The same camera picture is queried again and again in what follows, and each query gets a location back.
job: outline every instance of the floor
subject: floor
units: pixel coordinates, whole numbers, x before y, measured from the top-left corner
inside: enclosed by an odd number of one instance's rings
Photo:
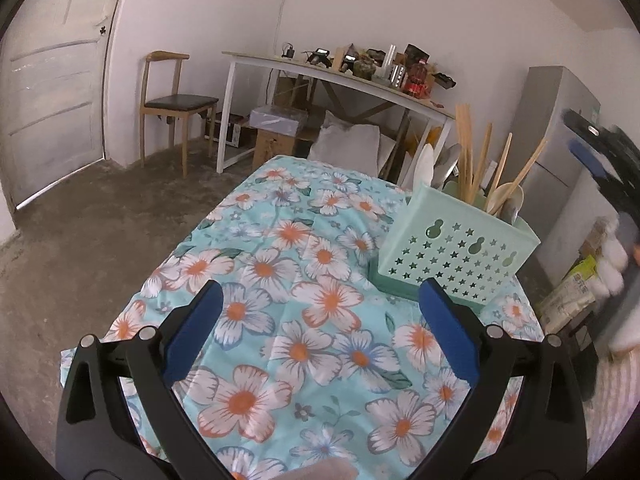
[[[102,335],[174,247],[251,173],[251,158],[218,175],[198,149],[144,168],[98,162],[18,211],[0,251],[0,391],[53,461],[60,351]]]

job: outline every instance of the red object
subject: red object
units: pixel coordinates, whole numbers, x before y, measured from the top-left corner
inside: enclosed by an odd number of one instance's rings
[[[413,64],[409,69],[402,92],[419,99],[422,95],[422,91],[424,90],[424,84],[427,81],[427,76],[427,60],[421,59],[418,63]]]

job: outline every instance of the door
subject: door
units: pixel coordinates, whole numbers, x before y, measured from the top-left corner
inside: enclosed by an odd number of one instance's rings
[[[15,205],[100,160],[117,0],[25,0],[2,39],[2,170]]]

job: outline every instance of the chair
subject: chair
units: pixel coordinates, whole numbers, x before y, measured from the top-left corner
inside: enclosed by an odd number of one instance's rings
[[[189,118],[198,114],[202,118],[202,130],[206,129],[207,114],[209,124],[213,125],[216,117],[216,105],[219,99],[202,95],[178,94],[180,69],[182,61],[189,59],[189,54],[177,54],[156,50],[146,56],[145,72],[142,76],[142,95],[140,96],[140,158],[145,165],[145,115],[166,116],[169,124],[169,146],[175,145],[175,121],[182,119],[182,177],[187,177],[187,141],[189,137]],[[174,86],[172,94],[159,99],[146,100],[146,84],[149,78],[149,65],[152,61],[175,59]],[[213,130],[209,132],[209,156],[213,156]]]

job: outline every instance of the plastic basket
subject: plastic basket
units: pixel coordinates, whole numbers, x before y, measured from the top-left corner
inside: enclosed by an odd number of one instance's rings
[[[377,266],[369,279],[395,296],[415,299],[427,278],[435,278],[457,303],[483,306],[491,301],[534,251],[540,240],[518,218],[514,226],[455,196],[458,185],[444,191],[420,184],[406,208],[396,215]]]

